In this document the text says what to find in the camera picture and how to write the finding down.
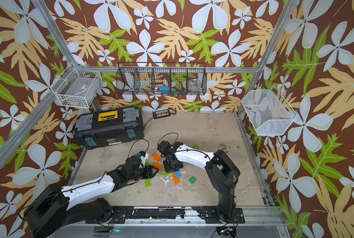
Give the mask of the lime green lego plate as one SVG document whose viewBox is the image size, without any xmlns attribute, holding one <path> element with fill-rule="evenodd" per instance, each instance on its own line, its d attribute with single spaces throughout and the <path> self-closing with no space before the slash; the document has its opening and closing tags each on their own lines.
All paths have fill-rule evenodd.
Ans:
<svg viewBox="0 0 354 238">
<path fill-rule="evenodd" d="M 173 173 L 167 173 L 165 171 L 162 172 L 163 177 L 167 178 L 168 176 L 172 175 Z"/>
<path fill-rule="evenodd" d="M 144 180 L 145 187 L 151 187 L 151 179 L 145 179 Z"/>
</svg>

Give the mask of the long orange lego plate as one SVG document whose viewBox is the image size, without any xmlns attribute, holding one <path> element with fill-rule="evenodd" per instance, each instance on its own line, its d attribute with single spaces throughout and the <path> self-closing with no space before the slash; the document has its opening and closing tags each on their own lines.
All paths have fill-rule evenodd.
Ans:
<svg viewBox="0 0 354 238">
<path fill-rule="evenodd" d="M 180 184 L 180 179 L 176 177 L 176 174 L 173 174 L 173 181 L 174 181 L 174 184 Z"/>
</svg>

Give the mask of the dark green square lego brick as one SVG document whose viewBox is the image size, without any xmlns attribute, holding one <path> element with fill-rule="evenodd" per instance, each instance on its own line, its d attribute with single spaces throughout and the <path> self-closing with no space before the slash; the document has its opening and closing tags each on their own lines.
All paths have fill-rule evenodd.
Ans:
<svg viewBox="0 0 354 238">
<path fill-rule="evenodd" d="M 191 184 L 195 184 L 196 178 L 195 178 L 195 177 L 190 177 L 189 182 L 190 182 Z"/>
</svg>

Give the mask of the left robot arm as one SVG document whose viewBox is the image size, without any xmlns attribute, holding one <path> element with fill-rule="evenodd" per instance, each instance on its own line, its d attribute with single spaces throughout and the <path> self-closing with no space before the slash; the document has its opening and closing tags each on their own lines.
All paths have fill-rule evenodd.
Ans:
<svg viewBox="0 0 354 238">
<path fill-rule="evenodd" d="M 46 238 L 59 228 L 79 221 L 107 222 L 112 207 L 102 195 L 151 179 L 159 169 L 145 164 L 145 157 L 131 156 L 123 165 L 103 176 L 81 184 L 45 188 L 24 212 L 24 219 L 35 238 Z"/>
</svg>

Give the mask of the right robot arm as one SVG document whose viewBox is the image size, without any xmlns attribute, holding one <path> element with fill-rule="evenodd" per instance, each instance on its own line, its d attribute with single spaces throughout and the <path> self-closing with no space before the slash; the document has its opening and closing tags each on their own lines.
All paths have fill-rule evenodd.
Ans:
<svg viewBox="0 0 354 238">
<path fill-rule="evenodd" d="M 227 223 L 231 221 L 236 207 L 235 188 L 240 171 L 226 152 L 204 152 L 193 149 L 181 142 L 170 144 L 162 141 L 157 150 L 165 158 L 163 165 L 166 173 L 176 172 L 188 163 L 204 169 L 214 189 L 219 194 L 217 212 L 219 219 Z"/>
</svg>

